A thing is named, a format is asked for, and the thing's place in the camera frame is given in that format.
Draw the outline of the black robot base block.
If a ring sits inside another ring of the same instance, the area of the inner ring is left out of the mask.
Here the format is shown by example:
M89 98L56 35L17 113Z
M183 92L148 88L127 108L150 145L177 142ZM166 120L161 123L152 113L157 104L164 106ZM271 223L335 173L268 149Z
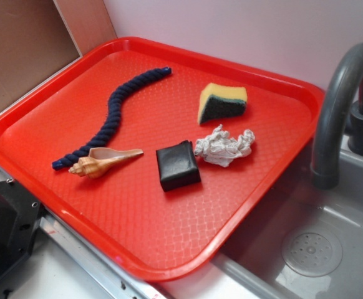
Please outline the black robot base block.
M31 256L41 212L22 184L0 181L0 282Z

